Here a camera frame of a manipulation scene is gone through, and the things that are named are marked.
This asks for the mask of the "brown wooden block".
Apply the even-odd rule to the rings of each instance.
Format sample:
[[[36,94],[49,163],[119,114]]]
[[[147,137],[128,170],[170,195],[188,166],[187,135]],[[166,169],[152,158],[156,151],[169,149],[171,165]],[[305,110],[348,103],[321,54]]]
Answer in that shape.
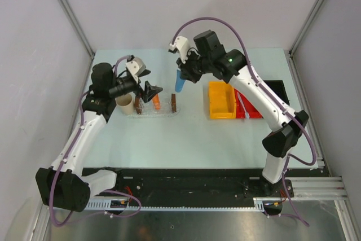
[[[172,113],[177,112],[177,99],[176,99],[175,93],[171,94],[171,110],[172,110]]]

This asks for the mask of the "blue toothpaste tube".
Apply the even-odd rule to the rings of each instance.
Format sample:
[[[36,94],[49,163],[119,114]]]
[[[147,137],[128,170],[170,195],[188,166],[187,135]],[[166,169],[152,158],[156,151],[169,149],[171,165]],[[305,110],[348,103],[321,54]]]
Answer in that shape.
[[[182,78],[182,72],[177,69],[177,76],[175,81],[175,92],[180,93],[184,87],[185,79]]]

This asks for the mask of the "clear plastic tray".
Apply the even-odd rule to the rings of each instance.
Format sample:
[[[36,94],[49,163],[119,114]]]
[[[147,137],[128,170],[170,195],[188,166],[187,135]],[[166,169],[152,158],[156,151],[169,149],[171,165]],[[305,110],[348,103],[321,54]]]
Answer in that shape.
[[[160,103],[161,103],[161,109],[160,110],[155,110],[154,106],[153,106],[153,102],[150,101],[148,103],[143,103],[143,110],[142,110],[142,114],[138,115],[136,113],[136,110],[134,108],[134,112],[132,115],[126,115],[126,117],[129,118],[157,118],[157,117],[173,117],[175,115],[177,115],[178,113],[180,113],[181,111],[181,105],[178,104],[177,102],[177,112],[176,113],[172,113],[171,110],[171,94],[158,94],[159,98],[160,98]]]

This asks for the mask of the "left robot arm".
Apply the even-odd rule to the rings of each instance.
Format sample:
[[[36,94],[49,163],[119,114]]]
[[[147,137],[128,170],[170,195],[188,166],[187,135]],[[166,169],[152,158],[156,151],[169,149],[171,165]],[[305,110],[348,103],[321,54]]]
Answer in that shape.
[[[134,93],[148,103],[162,88],[148,81],[141,85],[140,78],[150,71],[140,58],[126,61],[123,77],[115,71],[116,67],[109,63],[93,66],[91,84],[80,104],[80,121],[50,167],[39,168],[36,173],[41,199],[49,207],[81,212],[93,196],[105,190],[114,196],[124,191],[124,181],[112,170],[101,169],[83,176],[86,156],[115,110],[116,98]]]

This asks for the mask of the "white paper cup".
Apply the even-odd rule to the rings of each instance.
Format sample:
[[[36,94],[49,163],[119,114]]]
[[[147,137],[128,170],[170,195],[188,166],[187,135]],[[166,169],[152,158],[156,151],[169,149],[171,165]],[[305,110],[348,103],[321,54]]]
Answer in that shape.
[[[134,112],[133,97],[130,94],[116,98],[116,104],[124,115],[132,115]]]

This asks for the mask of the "brown block with hole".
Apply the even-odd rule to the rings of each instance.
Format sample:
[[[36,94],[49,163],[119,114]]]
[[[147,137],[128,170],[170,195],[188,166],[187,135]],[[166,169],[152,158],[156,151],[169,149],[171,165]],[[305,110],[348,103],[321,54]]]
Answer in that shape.
[[[136,113],[137,113],[138,115],[141,115],[141,114],[142,114],[143,103],[142,103],[141,96],[136,96],[136,97],[135,97],[134,108],[135,108]]]

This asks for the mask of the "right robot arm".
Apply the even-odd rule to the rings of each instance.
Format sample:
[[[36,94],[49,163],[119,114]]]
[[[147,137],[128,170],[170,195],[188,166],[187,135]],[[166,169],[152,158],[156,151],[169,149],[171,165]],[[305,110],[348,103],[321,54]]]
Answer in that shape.
[[[259,191],[274,196],[281,188],[287,157],[304,135],[309,120],[304,111],[295,111],[260,78],[239,49],[227,51],[212,30],[193,39],[191,48],[186,37],[176,36],[169,51],[178,53],[177,66],[183,80],[197,83],[202,75],[211,74],[242,94],[266,120],[271,132],[263,140],[267,152]]]

